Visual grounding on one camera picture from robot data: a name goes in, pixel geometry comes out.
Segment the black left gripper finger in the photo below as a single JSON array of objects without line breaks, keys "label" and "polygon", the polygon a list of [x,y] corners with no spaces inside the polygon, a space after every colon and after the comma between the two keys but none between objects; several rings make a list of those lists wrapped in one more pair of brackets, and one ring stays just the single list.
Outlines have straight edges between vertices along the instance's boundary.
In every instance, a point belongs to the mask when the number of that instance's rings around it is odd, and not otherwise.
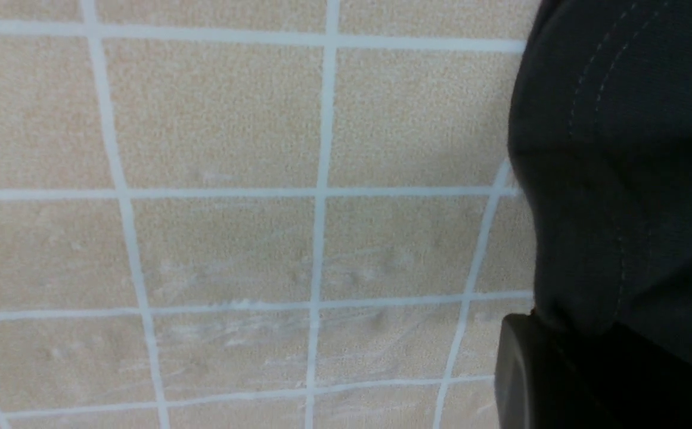
[{"label": "black left gripper finger", "polygon": [[501,428],[692,428],[692,365],[623,326],[586,338],[509,314],[495,402]]}]

